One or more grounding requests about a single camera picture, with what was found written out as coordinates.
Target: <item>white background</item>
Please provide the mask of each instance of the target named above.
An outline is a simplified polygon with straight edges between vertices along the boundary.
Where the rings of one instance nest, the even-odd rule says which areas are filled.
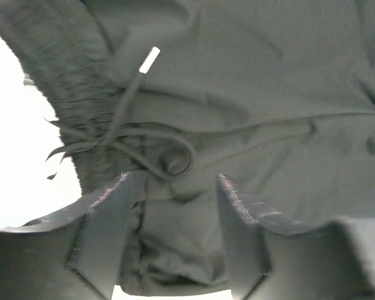
[[[21,226],[71,204],[81,194],[70,160],[60,167],[60,157],[45,163],[48,153],[61,146],[58,130],[44,120],[54,119],[54,111],[40,92],[23,86],[23,79],[18,60],[0,38],[0,228]],[[48,181],[46,177],[57,170],[55,180]],[[230,298],[224,291],[167,299]],[[113,299],[141,297],[125,295],[116,287]]]

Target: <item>black fabric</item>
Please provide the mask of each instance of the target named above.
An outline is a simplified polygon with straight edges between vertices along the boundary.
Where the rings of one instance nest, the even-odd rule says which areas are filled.
[[[127,293],[228,287],[219,173],[311,224],[375,217],[375,0],[0,0],[0,35],[64,128],[94,128],[98,141],[148,51],[162,51],[122,128],[177,134],[197,158],[176,180],[147,172],[121,268]],[[62,140],[81,142],[65,130]],[[186,163],[163,140],[120,141],[159,168]],[[145,169],[100,145],[72,159],[83,193]]]

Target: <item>white drawstring tip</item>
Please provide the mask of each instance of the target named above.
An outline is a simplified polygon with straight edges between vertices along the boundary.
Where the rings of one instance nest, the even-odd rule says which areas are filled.
[[[155,60],[157,59],[158,54],[160,54],[160,49],[158,49],[157,47],[151,48],[149,55],[147,55],[146,59],[142,63],[141,67],[139,68],[139,72],[143,74],[147,74],[151,66],[154,64]]]

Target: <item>garment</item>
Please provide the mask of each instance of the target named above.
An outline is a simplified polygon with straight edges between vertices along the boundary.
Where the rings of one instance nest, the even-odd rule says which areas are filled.
[[[219,173],[311,224],[375,216],[375,0],[0,0],[0,35],[82,193],[147,169],[129,294],[228,288]]]

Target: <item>black drawstring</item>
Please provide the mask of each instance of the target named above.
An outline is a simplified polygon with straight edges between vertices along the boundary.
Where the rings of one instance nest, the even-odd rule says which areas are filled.
[[[133,158],[143,168],[148,170],[150,173],[152,173],[159,179],[170,181],[173,178],[175,178],[175,176],[182,176],[187,173],[190,173],[193,168],[194,160],[196,157],[196,150],[188,140],[178,136],[177,134],[163,132],[157,129],[122,128],[122,125],[126,123],[126,112],[128,111],[128,106],[133,100],[135,93],[140,88],[144,79],[144,75],[147,74],[151,65],[157,58],[158,54],[159,49],[156,47],[152,48],[149,55],[144,60],[142,66],[139,68],[139,72],[136,76],[133,77],[132,81],[128,84],[127,88],[125,89],[119,100],[118,105],[116,106],[114,117],[112,118],[109,130],[105,134],[103,139],[97,140],[95,137],[89,136],[88,134],[86,134],[85,132],[81,132],[80,130],[64,127],[59,121],[50,121],[51,124],[60,128],[62,134],[75,136],[79,139],[82,139],[82,141],[76,142],[68,146],[59,147],[53,150],[47,157],[46,161],[56,154],[63,153],[60,161],[61,164],[64,158],[72,156],[73,154],[88,151],[92,148],[99,146],[110,146],[122,151],[124,154]],[[140,154],[135,149],[129,147],[128,145],[122,142],[117,141],[117,138],[125,138],[129,136],[141,136],[145,138],[155,138],[173,141],[179,144],[183,149],[185,149],[188,152],[189,164],[187,165],[186,169],[179,174],[168,174],[167,172],[163,171],[160,167],[151,163],[148,159],[146,159],[142,154]],[[54,179],[56,174],[57,173],[47,178],[52,180]]]

